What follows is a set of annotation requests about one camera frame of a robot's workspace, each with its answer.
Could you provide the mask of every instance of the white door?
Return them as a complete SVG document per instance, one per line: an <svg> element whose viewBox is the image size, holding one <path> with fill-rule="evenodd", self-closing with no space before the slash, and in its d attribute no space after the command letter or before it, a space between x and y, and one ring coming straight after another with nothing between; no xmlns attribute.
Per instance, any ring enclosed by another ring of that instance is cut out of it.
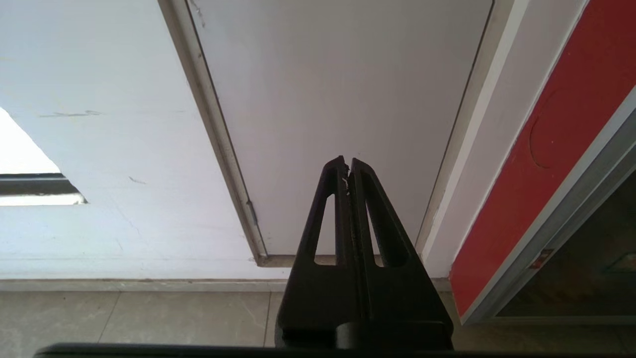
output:
<svg viewBox="0 0 636 358"><path fill-rule="evenodd" d="M268 254L296 253L338 155L375 169L415 240L491 4L190 1Z"/></svg>

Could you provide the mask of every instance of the red panel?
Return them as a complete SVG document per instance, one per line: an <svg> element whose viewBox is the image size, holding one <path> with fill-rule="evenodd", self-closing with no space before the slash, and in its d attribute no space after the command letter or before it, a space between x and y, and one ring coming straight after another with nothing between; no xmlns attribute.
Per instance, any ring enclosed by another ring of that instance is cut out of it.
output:
<svg viewBox="0 0 636 358"><path fill-rule="evenodd" d="M453 264L461 315L636 85L634 14L632 0L587 5Z"/></svg>

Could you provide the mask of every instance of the baseboard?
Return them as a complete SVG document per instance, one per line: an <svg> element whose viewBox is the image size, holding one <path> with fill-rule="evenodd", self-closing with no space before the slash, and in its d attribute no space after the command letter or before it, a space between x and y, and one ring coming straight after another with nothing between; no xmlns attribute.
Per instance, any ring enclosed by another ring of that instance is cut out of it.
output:
<svg viewBox="0 0 636 358"><path fill-rule="evenodd" d="M438 292L448 292L446 278L433 278ZM287 280L0 280L0 292L283 292Z"/></svg>

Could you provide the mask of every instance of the tiled floor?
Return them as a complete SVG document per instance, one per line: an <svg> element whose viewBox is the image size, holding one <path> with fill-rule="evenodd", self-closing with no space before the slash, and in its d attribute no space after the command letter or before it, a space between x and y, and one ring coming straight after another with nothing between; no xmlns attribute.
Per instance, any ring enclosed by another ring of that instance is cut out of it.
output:
<svg viewBox="0 0 636 358"><path fill-rule="evenodd" d="M636 352L636 327L461 327L452 296L457 350ZM273 346L281 293L2 292L0 357L28 358L57 342Z"/></svg>

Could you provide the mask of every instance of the window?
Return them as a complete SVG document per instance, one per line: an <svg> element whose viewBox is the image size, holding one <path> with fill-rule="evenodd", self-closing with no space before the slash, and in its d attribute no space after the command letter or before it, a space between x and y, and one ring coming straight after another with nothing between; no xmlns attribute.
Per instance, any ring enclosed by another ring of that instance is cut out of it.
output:
<svg viewBox="0 0 636 358"><path fill-rule="evenodd" d="M55 163L0 108L0 206L85 203Z"/></svg>

